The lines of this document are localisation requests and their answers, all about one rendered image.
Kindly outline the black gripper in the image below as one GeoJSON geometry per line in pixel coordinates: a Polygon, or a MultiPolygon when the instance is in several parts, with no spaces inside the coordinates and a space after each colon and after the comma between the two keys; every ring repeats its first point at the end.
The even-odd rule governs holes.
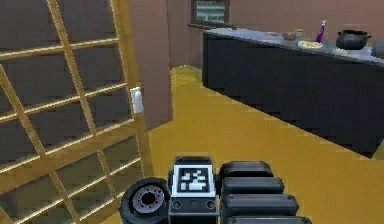
{"type": "Polygon", "coordinates": [[[170,194],[165,179],[144,178],[123,194],[120,217],[123,224],[168,224],[170,194]]]}

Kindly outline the grey round container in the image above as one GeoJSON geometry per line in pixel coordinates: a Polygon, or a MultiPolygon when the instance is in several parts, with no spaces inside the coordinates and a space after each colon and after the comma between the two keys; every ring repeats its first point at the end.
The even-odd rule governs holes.
{"type": "Polygon", "coordinates": [[[371,55],[376,58],[384,59],[384,40],[374,40],[372,42],[371,55]]]}

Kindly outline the wooden lattice room door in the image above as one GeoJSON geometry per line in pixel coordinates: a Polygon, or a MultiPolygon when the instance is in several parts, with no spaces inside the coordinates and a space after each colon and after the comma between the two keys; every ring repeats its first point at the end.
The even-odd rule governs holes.
{"type": "Polygon", "coordinates": [[[126,0],[0,0],[0,224],[101,224],[151,173],[126,0]]]}

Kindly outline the black kitchen counter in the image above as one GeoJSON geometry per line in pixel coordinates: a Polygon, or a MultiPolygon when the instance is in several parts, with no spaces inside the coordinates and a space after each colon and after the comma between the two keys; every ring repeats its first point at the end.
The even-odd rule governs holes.
{"type": "Polygon", "coordinates": [[[384,59],[266,32],[203,33],[203,85],[368,158],[384,143],[384,59]]]}

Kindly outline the dark framed window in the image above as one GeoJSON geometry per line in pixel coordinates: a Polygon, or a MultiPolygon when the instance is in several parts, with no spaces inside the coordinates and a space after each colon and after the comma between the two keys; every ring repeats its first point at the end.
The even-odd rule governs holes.
{"type": "Polygon", "coordinates": [[[195,27],[230,27],[230,0],[191,0],[190,24],[195,27]]]}

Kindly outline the pale round plate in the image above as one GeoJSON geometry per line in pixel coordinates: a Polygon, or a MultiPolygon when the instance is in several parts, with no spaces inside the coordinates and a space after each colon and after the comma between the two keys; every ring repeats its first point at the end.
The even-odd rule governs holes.
{"type": "Polygon", "coordinates": [[[312,41],[299,41],[297,43],[297,45],[300,48],[304,48],[304,49],[320,49],[323,47],[322,43],[318,43],[316,41],[314,41],[314,42],[312,42],[312,41]]]}

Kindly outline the purple bottle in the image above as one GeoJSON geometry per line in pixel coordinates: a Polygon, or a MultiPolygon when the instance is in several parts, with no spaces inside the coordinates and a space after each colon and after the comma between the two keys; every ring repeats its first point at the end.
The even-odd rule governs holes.
{"type": "Polygon", "coordinates": [[[323,35],[324,35],[326,22],[327,22],[327,20],[323,20],[322,21],[321,28],[320,28],[320,30],[319,30],[319,32],[317,34],[316,42],[318,42],[318,43],[322,43],[322,38],[323,38],[323,35]]]}

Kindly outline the black cooking pot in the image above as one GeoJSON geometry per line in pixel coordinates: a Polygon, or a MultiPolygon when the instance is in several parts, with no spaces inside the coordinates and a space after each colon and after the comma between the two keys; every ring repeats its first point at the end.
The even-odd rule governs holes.
{"type": "Polygon", "coordinates": [[[363,49],[371,35],[366,31],[342,30],[338,32],[336,46],[344,50],[363,49]]]}

